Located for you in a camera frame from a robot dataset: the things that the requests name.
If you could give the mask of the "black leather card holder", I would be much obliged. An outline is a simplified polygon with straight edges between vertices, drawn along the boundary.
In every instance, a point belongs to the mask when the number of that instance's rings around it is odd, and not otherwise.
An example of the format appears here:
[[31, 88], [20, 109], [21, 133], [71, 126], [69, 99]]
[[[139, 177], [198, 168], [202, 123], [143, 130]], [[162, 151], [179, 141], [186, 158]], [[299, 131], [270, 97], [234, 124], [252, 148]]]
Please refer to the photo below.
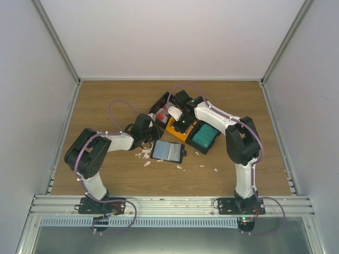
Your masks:
[[153, 145], [150, 157], [181, 164], [186, 155], [187, 151], [184, 144], [157, 140]]

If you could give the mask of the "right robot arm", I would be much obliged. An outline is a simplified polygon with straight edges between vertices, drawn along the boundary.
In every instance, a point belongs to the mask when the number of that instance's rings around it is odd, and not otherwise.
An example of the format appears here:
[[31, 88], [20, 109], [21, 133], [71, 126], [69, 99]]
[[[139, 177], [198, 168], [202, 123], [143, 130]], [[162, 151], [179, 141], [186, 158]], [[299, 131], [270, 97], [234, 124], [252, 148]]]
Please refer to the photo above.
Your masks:
[[191, 98], [182, 90], [173, 96], [173, 106], [166, 103], [174, 128], [183, 132], [195, 120], [217, 129], [225, 136], [228, 157], [236, 168], [235, 210], [247, 214], [257, 201], [255, 167], [263, 158], [263, 145], [253, 120], [233, 116], [211, 104], [204, 96]]

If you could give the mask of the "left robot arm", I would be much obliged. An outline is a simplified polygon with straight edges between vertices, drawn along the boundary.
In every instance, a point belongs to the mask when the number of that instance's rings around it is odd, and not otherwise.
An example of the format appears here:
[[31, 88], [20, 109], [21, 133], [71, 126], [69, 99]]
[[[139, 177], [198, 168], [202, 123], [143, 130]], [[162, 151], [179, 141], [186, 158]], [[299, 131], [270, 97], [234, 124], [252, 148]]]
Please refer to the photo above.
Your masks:
[[109, 192], [103, 185], [99, 170], [106, 154], [131, 151], [160, 139], [163, 131], [156, 126], [156, 115], [138, 114], [134, 123], [118, 133], [96, 132], [85, 128], [64, 156], [64, 162], [81, 182], [85, 194], [92, 198], [91, 208], [98, 214], [109, 209]]

